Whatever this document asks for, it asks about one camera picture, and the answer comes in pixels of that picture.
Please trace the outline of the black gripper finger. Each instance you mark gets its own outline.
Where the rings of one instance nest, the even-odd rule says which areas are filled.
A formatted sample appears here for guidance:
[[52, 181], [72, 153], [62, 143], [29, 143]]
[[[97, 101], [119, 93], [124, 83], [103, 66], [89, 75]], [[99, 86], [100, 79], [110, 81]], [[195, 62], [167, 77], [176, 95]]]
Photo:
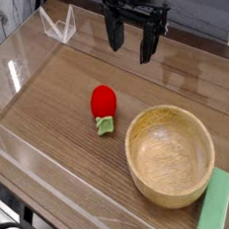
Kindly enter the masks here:
[[106, 5], [104, 8], [104, 18], [106, 21], [110, 47], [116, 52], [124, 43], [124, 26], [121, 15], [117, 9], [113, 9]]
[[147, 22], [143, 29], [143, 40], [140, 43], [140, 63], [146, 64], [156, 52], [159, 35], [157, 27], [153, 23]]

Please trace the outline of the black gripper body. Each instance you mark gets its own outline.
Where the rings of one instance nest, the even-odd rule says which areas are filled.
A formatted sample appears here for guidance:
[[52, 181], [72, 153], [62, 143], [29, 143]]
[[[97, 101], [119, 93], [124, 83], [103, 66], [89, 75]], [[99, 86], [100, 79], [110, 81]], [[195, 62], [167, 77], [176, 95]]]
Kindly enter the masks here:
[[103, 0], [106, 4], [127, 11], [134, 19], [161, 16], [162, 25], [167, 24], [170, 6], [163, 0]]

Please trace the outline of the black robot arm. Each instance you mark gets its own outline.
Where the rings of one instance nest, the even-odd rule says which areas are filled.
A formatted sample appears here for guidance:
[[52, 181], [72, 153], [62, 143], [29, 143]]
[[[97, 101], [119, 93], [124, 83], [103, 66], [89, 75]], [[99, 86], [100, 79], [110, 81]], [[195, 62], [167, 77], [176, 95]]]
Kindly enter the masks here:
[[160, 36], [168, 32], [169, 4], [158, 0], [102, 0], [102, 7], [109, 44], [114, 52], [124, 43], [124, 20], [143, 27], [139, 57], [141, 64], [147, 64], [157, 50]]

